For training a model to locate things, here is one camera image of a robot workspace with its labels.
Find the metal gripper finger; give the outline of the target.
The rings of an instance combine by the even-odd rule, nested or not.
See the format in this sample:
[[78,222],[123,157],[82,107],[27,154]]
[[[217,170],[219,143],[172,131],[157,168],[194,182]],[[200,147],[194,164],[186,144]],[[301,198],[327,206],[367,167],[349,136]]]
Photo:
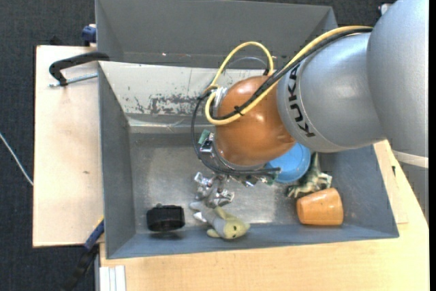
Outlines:
[[225,188],[211,187],[206,189],[204,202],[207,207],[214,209],[217,206],[223,207],[232,203],[234,196],[234,192]]
[[206,177],[201,172],[197,172],[194,181],[197,183],[196,200],[203,200],[210,196],[215,177]]

